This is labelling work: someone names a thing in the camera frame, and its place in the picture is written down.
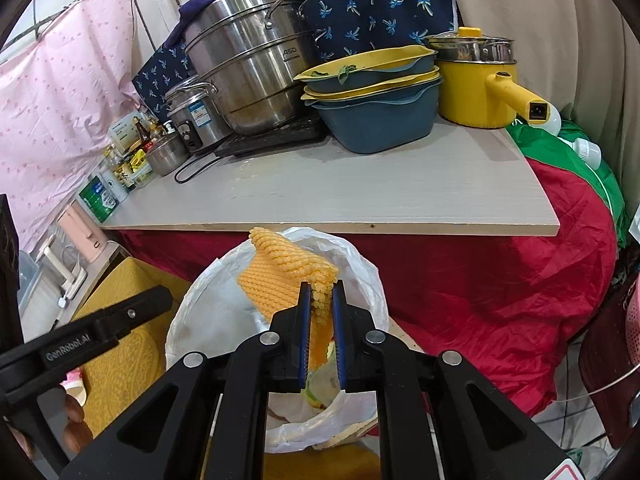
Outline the orange mesh sponge cloth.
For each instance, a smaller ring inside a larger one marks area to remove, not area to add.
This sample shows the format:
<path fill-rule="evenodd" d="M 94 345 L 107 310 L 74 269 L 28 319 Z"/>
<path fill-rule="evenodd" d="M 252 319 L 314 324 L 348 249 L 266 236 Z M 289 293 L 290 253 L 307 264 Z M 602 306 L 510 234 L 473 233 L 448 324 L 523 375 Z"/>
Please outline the orange mesh sponge cloth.
<path fill-rule="evenodd" d="M 300 285 L 311 289 L 309 368 L 326 364 L 333 337 L 331 299 L 338 269 L 329 260 L 265 228 L 250 230 L 255 255 L 238 276 L 244 294 L 265 317 L 296 306 Z"/>

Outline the white lined trash bin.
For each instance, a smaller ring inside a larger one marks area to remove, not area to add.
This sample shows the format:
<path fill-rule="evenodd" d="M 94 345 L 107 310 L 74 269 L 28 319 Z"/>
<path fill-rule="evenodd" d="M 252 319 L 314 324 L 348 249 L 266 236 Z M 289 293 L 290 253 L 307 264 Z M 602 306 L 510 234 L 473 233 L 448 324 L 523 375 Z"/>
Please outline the white lined trash bin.
<path fill-rule="evenodd" d="M 352 243 L 303 226 L 294 226 L 281 234 L 335 264 L 348 302 L 368 310 L 378 330 L 388 329 L 390 316 L 378 268 Z M 246 240 L 215 259 L 190 286 L 166 337 L 167 367 L 193 351 L 209 358 L 232 352 L 245 339 L 268 330 L 268 320 L 236 282 L 254 253 L 252 243 Z M 265 444 L 268 453 L 345 444 L 363 436 L 376 423 L 373 392 L 340 391 L 323 410 L 313 408 L 301 392 L 273 393 L 268 408 Z"/>

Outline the white dish box clear lid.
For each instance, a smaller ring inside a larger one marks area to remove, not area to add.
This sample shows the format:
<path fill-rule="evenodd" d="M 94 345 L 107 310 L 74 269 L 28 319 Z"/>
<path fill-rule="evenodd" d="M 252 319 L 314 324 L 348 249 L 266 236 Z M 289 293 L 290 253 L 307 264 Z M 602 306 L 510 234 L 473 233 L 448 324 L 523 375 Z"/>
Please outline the white dish box clear lid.
<path fill-rule="evenodd" d="M 18 255 L 18 310 L 24 339 L 29 341 L 51 329 L 60 312 L 58 300 L 62 297 L 62 292 L 53 273 L 46 266 L 35 263 L 32 257 L 22 250 Z"/>

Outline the green yellow snack packet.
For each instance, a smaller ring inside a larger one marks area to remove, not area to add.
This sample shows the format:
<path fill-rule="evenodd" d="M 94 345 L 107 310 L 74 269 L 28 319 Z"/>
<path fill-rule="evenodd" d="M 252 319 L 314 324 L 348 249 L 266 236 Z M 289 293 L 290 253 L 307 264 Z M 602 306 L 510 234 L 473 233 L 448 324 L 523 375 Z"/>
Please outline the green yellow snack packet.
<path fill-rule="evenodd" d="M 337 377 L 335 342 L 331 341 L 326 362 L 309 373 L 303 394 L 313 408 L 324 410 L 331 405 L 340 391 L 341 385 Z"/>

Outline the pink electric kettle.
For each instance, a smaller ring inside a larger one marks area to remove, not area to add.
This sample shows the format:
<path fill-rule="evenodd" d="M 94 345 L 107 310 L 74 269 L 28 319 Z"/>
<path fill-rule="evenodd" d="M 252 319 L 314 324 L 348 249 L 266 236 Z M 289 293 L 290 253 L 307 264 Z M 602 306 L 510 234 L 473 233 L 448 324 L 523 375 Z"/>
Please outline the pink electric kettle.
<path fill-rule="evenodd" d="M 102 255 L 107 238 L 76 200 L 63 209 L 56 222 L 88 263 Z"/>

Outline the green white can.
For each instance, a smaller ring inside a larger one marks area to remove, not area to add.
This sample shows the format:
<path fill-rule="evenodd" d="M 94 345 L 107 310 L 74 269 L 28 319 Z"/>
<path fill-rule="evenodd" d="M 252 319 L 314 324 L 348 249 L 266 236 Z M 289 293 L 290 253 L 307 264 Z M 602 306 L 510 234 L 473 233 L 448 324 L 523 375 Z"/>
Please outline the green white can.
<path fill-rule="evenodd" d="M 89 179 L 79 191 L 79 197 L 100 223 L 104 222 L 118 205 L 117 198 L 98 176 Z"/>

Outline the white bottle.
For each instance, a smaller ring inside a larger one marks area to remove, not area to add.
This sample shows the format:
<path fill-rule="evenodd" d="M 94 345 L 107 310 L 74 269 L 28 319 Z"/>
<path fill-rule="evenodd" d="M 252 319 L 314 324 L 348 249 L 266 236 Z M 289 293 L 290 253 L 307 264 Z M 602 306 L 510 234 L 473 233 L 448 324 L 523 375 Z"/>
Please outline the white bottle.
<path fill-rule="evenodd" d="M 101 169 L 100 176 L 119 203 L 123 203 L 128 198 L 128 190 L 126 186 L 123 186 L 119 182 L 110 168 L 106 167 Z"/>

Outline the pink basket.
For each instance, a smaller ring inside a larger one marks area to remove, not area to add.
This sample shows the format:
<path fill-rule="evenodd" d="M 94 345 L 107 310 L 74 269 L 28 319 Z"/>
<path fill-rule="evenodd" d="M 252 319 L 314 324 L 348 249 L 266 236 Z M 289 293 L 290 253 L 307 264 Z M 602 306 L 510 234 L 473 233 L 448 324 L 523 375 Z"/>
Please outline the pink basket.
<path fill-rule="evenodd" d="M 629 286 L 624 299 L 624 337 L 629 361 L 635 370 L 640 362 L 639 278 Z"/>

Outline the small steel bowl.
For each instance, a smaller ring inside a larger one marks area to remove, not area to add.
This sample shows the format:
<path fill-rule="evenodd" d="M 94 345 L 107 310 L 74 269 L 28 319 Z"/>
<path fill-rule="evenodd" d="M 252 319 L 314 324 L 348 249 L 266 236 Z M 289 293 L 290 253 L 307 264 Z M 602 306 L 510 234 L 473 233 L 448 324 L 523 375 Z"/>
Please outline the small steel bowl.
<path fill-rule="evenodd" d="M 146 152 L 146 161 L 156 174 L 166 177 L 183 165 L 190 156 L 191 153 L 180 134 L 171 133 L 153 142 L 152 148 Z"/>

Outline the pink dotted curtain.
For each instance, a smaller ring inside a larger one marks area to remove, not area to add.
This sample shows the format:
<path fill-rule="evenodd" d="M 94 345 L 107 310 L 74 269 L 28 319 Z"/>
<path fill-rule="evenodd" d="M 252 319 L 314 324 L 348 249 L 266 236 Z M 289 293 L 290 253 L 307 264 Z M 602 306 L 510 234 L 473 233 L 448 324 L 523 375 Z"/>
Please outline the pink dotted curtain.
<path fill-rule="evenodd" d="M 1 66 L 1 192 L 20 247 L 35 248 L 96 169 L 113 122 L 140 103 L 132 0 L 79 0 Z"/>

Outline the green cloth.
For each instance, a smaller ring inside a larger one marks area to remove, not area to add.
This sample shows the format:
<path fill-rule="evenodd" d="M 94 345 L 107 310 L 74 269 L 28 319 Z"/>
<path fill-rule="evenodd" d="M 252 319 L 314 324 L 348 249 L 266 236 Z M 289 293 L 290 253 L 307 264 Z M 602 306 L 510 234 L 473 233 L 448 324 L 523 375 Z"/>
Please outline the green cloth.
<path fill-rule="evenodd" d="M 588 182 L 612 214 L 618 247 L 625 248 L 628 245 L 630 219 L 623 192 L 613 170 L 604 159 L 596 170 L 591 169 L 570 147 L 575 140 L 589 141 L 582 128 L 574 122 L 562 119 L 561 130 L 556 138 L 541 128 L 534 128 L 515 119 L 506 126 L 506 131 L 526 157 L 569 171 Z"/>

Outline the black induction cooker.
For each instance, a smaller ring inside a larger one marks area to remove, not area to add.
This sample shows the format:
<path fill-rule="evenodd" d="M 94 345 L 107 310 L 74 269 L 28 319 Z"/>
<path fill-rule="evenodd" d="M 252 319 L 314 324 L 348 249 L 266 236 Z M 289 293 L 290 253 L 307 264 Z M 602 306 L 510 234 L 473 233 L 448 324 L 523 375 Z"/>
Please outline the black induction cooker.
<path fill-rule="evenodd" d="M 251 136 L 233 133 L 225 138 L 218 148 L 214 149 L 214 153 L 218 157 L 243 156 L 275 148 L 319 142 L 325 139 L 329 133 L 329 128 L 319 116 L 298 118 Z"/>

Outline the steel rice cooker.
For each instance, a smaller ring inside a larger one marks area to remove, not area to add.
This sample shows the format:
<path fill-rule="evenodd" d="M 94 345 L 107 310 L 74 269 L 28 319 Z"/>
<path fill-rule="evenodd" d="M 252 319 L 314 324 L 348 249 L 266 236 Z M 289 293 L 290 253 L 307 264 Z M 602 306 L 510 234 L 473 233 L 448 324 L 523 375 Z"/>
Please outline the steel rice cooker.
<path fill-rule="evenodd" d="M 191 154 L 213 149 L 232 129 L 218 113 L 212 99 L 213 87 L 192 76 L 165 94 L 167 116 Z"/>

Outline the stacked blue yellow basins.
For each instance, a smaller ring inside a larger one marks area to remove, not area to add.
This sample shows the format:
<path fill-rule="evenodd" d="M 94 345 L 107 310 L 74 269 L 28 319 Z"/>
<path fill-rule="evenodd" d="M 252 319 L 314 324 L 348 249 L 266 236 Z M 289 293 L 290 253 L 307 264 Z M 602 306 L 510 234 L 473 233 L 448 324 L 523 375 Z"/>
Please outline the stacked blue yellow basins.
<path fill-rule="evenodd" d="M 346 150 L 367 155 L 431 133 L 442 76 L 436 52 L 412 44 L 337 58 L 294 80 L 332 136 Z"/>

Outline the yellow electric pot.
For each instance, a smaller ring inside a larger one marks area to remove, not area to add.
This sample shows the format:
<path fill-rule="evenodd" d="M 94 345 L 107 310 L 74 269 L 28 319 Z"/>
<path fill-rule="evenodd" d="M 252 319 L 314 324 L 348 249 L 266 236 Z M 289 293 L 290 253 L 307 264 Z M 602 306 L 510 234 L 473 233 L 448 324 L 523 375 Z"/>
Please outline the yellow electric pot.
<path fill-rule="evenodd" d="M 521 117 L 545 122 L 550 104 L 518 84 L 513 41 L 486 36 L 478 27 L 460 27 L 427 38 L 442 76 L 438 111 L 442 118 L 471 128 L 498 129 Z"/>

